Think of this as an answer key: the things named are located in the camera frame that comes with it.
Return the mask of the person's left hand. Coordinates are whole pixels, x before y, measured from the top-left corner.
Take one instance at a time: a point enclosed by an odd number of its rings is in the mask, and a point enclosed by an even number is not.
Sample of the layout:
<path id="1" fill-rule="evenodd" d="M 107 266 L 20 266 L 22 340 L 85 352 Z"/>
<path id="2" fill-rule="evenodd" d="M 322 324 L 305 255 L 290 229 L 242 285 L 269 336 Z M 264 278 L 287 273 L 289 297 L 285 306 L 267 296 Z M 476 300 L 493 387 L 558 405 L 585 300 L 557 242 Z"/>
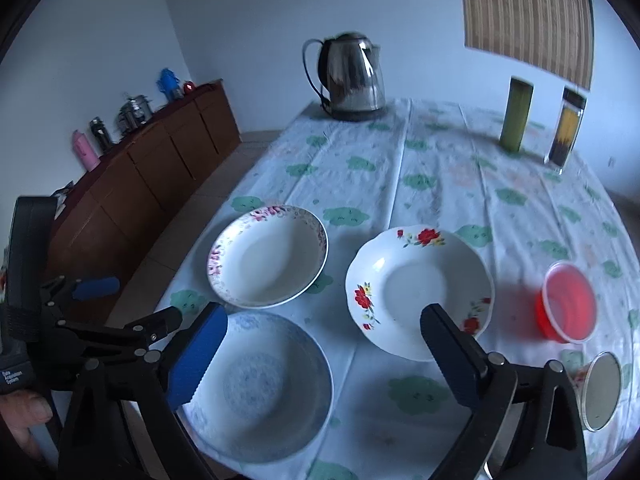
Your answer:
<path id="1" fill-rule="evenodd" d="M 17 445 L 31 458 L 41 460 L 39 446 L 30 428 L 45 424 L 53 413 L 47 400 L 37 393 L 15 391 L 1 397 L 1 416 Z"/>

